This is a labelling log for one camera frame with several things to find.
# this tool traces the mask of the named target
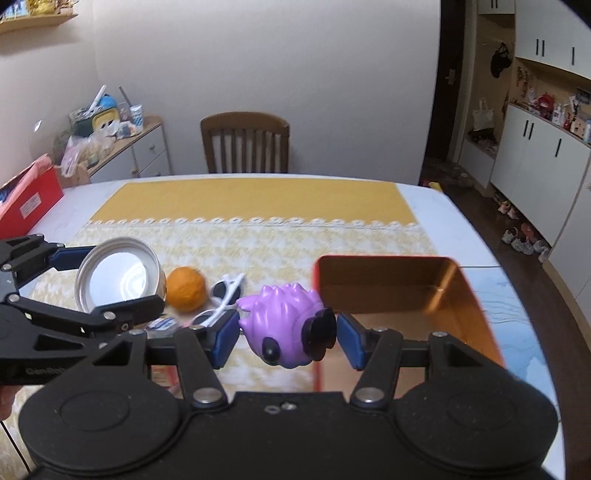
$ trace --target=orange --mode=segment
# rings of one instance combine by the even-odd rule
[[[175,268],[166,279],[166,302],[178,311],[196,310],[206,300],[205,278],[194,268]]]

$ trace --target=white bag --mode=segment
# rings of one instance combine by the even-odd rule
[[[486,98],[480,99],[480,109],[473,110],[472,116],[474,117],[474,131],[484,130],[485,128],[495,127],[495,111],[488,108]]]

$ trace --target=purple spiky toy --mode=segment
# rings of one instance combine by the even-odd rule
[[[258,295],[238,299],[250,315],[240,327],[252,350],[269,365],[295,368],[322,360],[336,340],[336,319],[315,290],[299,283],[263,286]]]

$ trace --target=white table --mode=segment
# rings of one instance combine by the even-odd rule
[[[122,180],[67,189],[64,191],[64,197],[30,233],[43,233],[49,242],[67,244],[96,211],[128,181],[212,177],[211,175],[175,176]],[[404,184],[399,184],[398,188],[415,218],[427,232],[437,253],[453,258],[463,268],[495,335],[507,368],[522,380],[537,387],[555,406],[558,406],[550,373],[529,317],[511,282],[480,236],[444,194],[432,189]],[[33,284],[29,284],[21,289],[21,293],[27,296],[32,292],[33,287]],[[544,467],[557,479],[564,480],[564,445],[561,427],[546,457]]]

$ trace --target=patterned tablecloth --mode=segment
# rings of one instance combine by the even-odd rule
[[[244,272],[247,294],[265,284],[299,282],[310,288],[313,265],[326,254],[435,254],[394,184],[347,180],[127,184],[69,246],[96,245],[117,236],[145,241],[167,274],[192,265],[211,284],[224,274]],[[45,273],[32,298],[75,309],[75,276],[75,271]],[[230,395],[237,390],[313,388],[310,366],[294,370],[269,367],[251,352],[244,337],[218,374]],[[25,449],[16,418],[34,390],[23,389],[15,414],[7,422],[21,450]],[[7,459],[3,464],[6,480],[23,474],[17,462],[11,464]]]

